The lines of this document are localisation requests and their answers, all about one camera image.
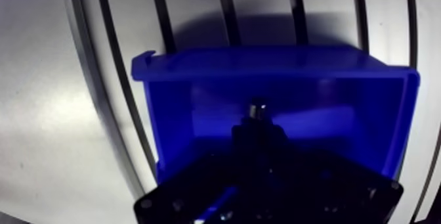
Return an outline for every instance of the blue plastic bin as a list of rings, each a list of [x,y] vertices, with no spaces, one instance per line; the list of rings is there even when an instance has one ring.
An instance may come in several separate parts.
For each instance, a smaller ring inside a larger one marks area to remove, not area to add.
[[[418,73],[352,47],[236,47],[133,59],[144,82],[159,181],[230,148],[253,97],[292,143],[324,148],[393,178],[410,130]]]

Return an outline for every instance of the white surface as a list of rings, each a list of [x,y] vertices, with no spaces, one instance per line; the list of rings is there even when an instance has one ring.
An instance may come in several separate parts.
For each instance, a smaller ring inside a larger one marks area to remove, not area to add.
[[[303,0],[311,44],[359,47],[354,0]]]
[[[34,224],[135,223],[63,0],[0,0],[0,211]]]
[[[293,45],[294,20],[289,0],[233,0],[244,45]]]
[[[408,148],[414,151],[412,157],[407,156],[406,175],[402,176],[402,182],[408,182],[409,185],[420,187],[421,184],[416,181],[419,177],[425,177],[427,167],[432,162],[434,147],[438,139],[441,123],[441,10],[439,4],[441,0],[417,0],[418,6],[418,26],[419,26],[419,62],[418,69],[421,73],[421,91],[420,102],[417,106],[414,127],[410,141],[413,146]],[[432,181],[427,189],[421,209],[417,214],[416,221],[425,219],[433,200],[436,196],[441,182],[441,159],[438,155],[438,161]]]
[[[163,52],[155,6],[153,0],[109,1],[129,73],[133,56],[149,49]],[[372,53],[391,64],[407,64],[406,0],[366,1]],[[235,2],[244,4],[236,4],[239,16],[291,16],[289,0]],[[440,0],[417,2],[422,85],[400,178],[405,194],[392,224],[408,223],[413,215],[441,118],[436,85],[441,63],[435,60],[440,55],[441,14],[436,6]],[[116,118],[144,189],[150,190],[155,185],[117,80],[98,0],[85,4]],[[167,4],[173,31],[180,36],[178,49],[227,45],[220,0],[167,0]],[[304,5],[313,44],[359,45],[354,0],[304,0]],[[63,0],[0,0],[0,11],[0,211],[35,224],[134,223],[135,198],[90,100]],[[193,22],[201,20],[217,28],[208,40],[188,31],[199,28]],[[243,38],[245,43],[257,43],[247,34]],[[142,84],[131,81],[131,87],[153,141]],[[417,220],[431,206],[441,180],[440,167],[435,168]]]
[[[146,156],[140,145],[140,141],[135,130],[135,125],[133,124],[133,121],[130,117],[129,109],[127,108],[123,91],[116,74],[116,68],[108,44],[107,34],[104,28],[104,22],[102,19],[99,2],[98,0],[84,0],[84,4],[85,4],[85,12],[86,14],[88,14],[87,20],[91,32],[91,39],[93,41],[94,49],[96,51],[96,57],[98,59],[98,64],[101,69],[103,81],[109,95],[110,103],[115,113],[115,118],[119,124],[119,128],[123,136],[123,140],[126,144],[127,150],[129,151],[130,157],[132,159],[132,163],[134,164],[135,170],[138,173],[142,186],[146,192],[149,192],[156,187],[156,182],[154,181],[152,172],[148,167]],[[138,14],[138,16],[136,15],[133,16],[133,19],[136,19],[136,17],[140,17],[140,15]],[[150,24],[147,23],[147,25],[151,25],[152,35],[154,35],[155,31],[157,31],[156,29],[158,28],[158,25],[156,23],[157,20],[155,20],[155,16],[151,16],[150,19],[151,22]],[[116,28],[116,31],[119,32],[118,35],[120,35],[121,33],[124,34],[125,31],[123,28],[124,27],[121,26]],[[137,39],[139,39],[139,41],[142,42],[142,40],[145,39],[145,37],[138,37]],[[127,55],[132,54],[132,56],[136,56],[140,54],[141,53],[141,50],[139,49],[140,45],[138,43],[133,43],[132,44],[133,47],[131,48],[128,47],[127,44],[129,44],[131,41],[135,39],[133,39],[133,37],[128,37],[127,35],[123,35],[120,40],[124,41],[122,44],[123,45],[122,52],[124,52],[123,55],[124,63],[126,66],[126,72],[128,73],[128,76],[131,79],[130,69],[131,69],[132,58]],[[139,110],[141,110],[140,115],[146,128],[145,132],[147,135],[149,135],[148,138],[150,144],[153,144],[153,135],[152,135],[152,130],[150,128],[151,125],[150,125],[149,115],[144,101],[144,90],[142,84],[131,80],[131,86],[133,87],[133,91],[135,93],[134,96],[136,97],[135,99],[136,104],[137,106],[141,107],[141,109]],[[157,156],[154,145],[152,145],[152,150],[154,151],[154,155]]]
[[[221,0],[166,0],[178,50],[227,46]]]
[[[407,0],[366,0],[370,54],[390,65],[409,65]]]

